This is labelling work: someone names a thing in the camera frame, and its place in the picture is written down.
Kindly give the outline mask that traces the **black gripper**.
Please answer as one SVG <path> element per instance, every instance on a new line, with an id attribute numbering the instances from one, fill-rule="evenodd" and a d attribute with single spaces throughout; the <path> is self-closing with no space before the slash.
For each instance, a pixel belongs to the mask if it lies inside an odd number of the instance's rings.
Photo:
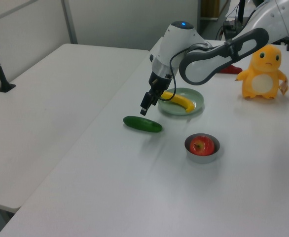
<path id="1" fill-rule="evenodd" d="M 165 77 L 160 77 L 156 73 L 152 72 L 149 78 L 150 90 L 146 92 L 142 102 L 140 114 L 145 116 L 151 105 L 155 106 L 157 101 L 161 97 L 162 93 L 168 89 L 172 81 L 172 76 L 166 74 Z"/>

